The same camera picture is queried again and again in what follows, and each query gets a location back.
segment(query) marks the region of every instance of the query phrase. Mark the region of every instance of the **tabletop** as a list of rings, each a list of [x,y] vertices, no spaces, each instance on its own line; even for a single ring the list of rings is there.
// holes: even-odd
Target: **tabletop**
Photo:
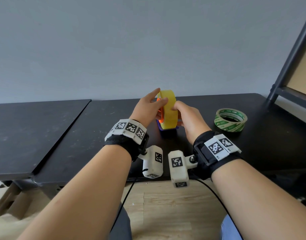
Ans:
[[[184,96],[177,100],[196,107],[214,131],[225,134],[241,150],[243,158],[263,173],[306,172],[306,123],[270,104],[256,93]],[[102,148],[104,137],[120,119],[128,118],[138,99],[92,101],[72,125],[67,135],[50,155],[41,171],[34,176],[38,184],[65,185]],[[214,125],[215,113],[221,108],[244,112],[248,121],[242,132],[226,132]],[[164,173],[155,180],[169,180],[167,155],[182,150],[192,154],[183,127],[160,132],[156,121],[147,128],[150,135],[147,147],[157,145],[163,149]],[[132,163],[129,180],[151,181],[142,175],[142,160]]]
[[[0,104],[0,180],[32,176],[89,102]]]

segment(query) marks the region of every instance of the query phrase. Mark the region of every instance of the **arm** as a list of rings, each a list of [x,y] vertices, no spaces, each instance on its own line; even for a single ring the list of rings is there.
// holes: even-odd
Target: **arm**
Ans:
[[[147,127],[167,99],[151,103],[159,88],[142,98],[131,119]],[[119,145],[104,146],[51,200],[18,240],[107,239],[131,167]]]
[[[191,144],[211,130],[196,108],[177,101]],[[237,159],[219,167],[212,180],[245,239],[306,239],[306,207],[247,162]]]

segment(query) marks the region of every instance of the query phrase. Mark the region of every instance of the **wire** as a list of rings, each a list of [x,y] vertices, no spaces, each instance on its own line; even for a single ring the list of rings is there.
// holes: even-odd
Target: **wire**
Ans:
[[[113,227],[115,226],[115,223],[116,223],[116,221],[117,221],[117,219],[118,219],[118,217],[119,217],[119,215],[120,215],[120,213],[121,213],[121,211],[122,211],[122,208],[123,208],[123,205],[124,205],[124,203],[125,203],[125,201],[126,201],[126,198],[128,197],[129,193],[131,192],[131,189],[133,188],[133,185],[135,184],[136,180],[137,180],[137,177],[135,178],[134,182],[132,183],[132,185],[131,185],[129,191],[127,192],[127,194],[126,194],[126,196],[125,196],[125,198],[124,198],[124,200],[123,200],[123,203],[122,203],[122,205],[121,205],[121,207],[120,207],[120,210],[118,211],[118,214],[117,214],[117,216],[116,216],[116,218],[115,218],[115,221],[114,221],[114,223],[113,223],[113,226],[112,226],[112,228],[111,228],[111,231],[112,231]]]
[[[233,221],[233,219],[232,219],[232,217],[231,217],[231,215],[230,215],[230,213],[229,213],[229,211],[227,210],[227,208],[225,207],[225,205],[223,204],[223,202],[221,201],[221,199],[219,198],[219,196],[217,196],[217,194],[214,192],[214,190],[213,189],[211,189],[211,187],[210,186],[208,186],[206,183],[204,183],[203,181],[201,181],[201,180],[198,180],[198,179],[194,179],[194,180],[196,180],[196,181],[199,181],[200,183],[202,183],[202,184],[204,184],[206,187],[208,187],[208,189],[209,190],[211,190],[211,192],[215,195],[215,197],[219,200],[219,202],[221,203],[221,205],[223,206],[223,208],[224,208],[224,210],[226,211],[226,213],[228,214],[228,216],[231,218],[231,221],[233,222],[233,224],[234,224],[234,226],[235,226],[235,228],[236,228],[236,230],[238,230],[238,228],[236,227],[236,225],[235,225],[235,223],[234,223],[234,221]]]

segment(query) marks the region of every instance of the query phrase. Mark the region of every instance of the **person's left arm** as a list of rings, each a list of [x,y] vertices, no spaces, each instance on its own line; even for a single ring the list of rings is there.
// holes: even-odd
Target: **person's left arm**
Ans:
[[[152,102],[159,88],[140,99],[131,119],[147,127],[167,99]],[[131,156],[104,146],[51,200],[18,240],[107,239],[115,220]]]

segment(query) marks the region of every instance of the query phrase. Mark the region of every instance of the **leg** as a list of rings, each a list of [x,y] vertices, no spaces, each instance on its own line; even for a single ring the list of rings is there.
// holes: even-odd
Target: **leg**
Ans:
[[[229,215],[224,217],[224,220],[221,224],[221,240],[242,240],[238,230],[234,226]]]
[[[108,239],[109,240],[119,240],[119,239],[132,240],[130,218],[127,215],[127,212],[124,209],[124,207],[122,208],[121,213],[118,216],[118,219]]]

